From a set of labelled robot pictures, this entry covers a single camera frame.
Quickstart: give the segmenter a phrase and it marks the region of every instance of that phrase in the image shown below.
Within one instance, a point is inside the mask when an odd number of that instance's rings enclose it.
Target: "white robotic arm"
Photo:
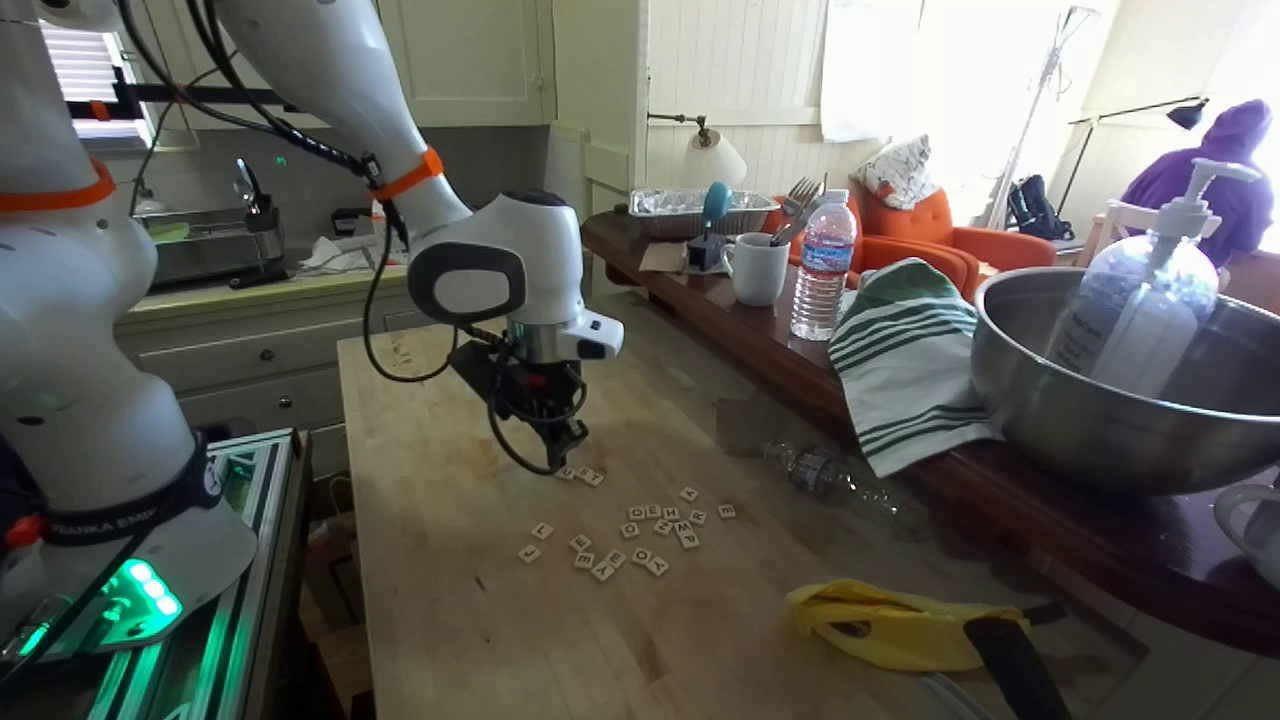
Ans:
[[[446,323],[507,316],[505,337],[458,351],[492,414],[520,414],[548,468],[585,440],[578,360],[621,351],[623,328],[582,300],[578,212],[548,196],[502,196],[468,212],[404,104],[374,0],[206,0],[235,49],[298,108],[325,117],[367,154],[374,190],[414,246],[414,300]],[[113,181],[72,130],[37,10],[72,28],[122,28],[127,0],[0,3],[0,435],[51,513],[41,547],[49,599],[86,592],[136,555],[191,613],[252,559],[252,531],[202,470],[202,445],[155,374],[113,338],[146,297],[155,246],[108,212]],[[0,641],[34,603],[0,575]]]

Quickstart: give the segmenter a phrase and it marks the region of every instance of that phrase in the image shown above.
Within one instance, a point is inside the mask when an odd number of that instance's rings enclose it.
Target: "stainless steel bowl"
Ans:
[[[1044,360],[1084,273],[1006,273],[977,297],[971,382],[1013,446],[1122,494],[1243,479],[1280,459],[1280,316],[1221,300],[1159,400]]]

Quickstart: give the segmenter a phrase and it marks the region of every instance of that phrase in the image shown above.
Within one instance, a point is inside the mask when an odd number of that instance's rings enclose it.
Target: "white mug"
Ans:
[[[1235,484],[1211,498],[1218,523],[1248,552],[1252,568],[1280,586],[1280,486]]]
[[[773,309],[787,278],[787,244],[775,244],[773,232],[741,232],[724,244],[724,267],[741,305]]]

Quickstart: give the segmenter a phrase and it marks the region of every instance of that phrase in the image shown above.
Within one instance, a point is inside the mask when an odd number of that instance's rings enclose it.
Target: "green striped towel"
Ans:
[[[876,477],[995,435],[969,386],[971,328],[971,305],[926,259],[880,267],[840,316],[827,357]]]

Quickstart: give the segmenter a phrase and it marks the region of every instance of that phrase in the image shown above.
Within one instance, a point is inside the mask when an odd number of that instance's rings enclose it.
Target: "plastic bottle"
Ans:
[[[1218,305],[1221,274],[1197,246],[1218,175],[1252,181],[1243,164],[1197,160],[1183,196],[1157,212],[1147,234],[1110,244],[1048,337],[1048,360],[1099,382],[1164,395]]]
[[[801,238],[791,337],[801,338],[834,337],[853,253],[858,253],[858,220],[847,212],[847,190],[827,187],[821,209],[809,214],[809,227]]]

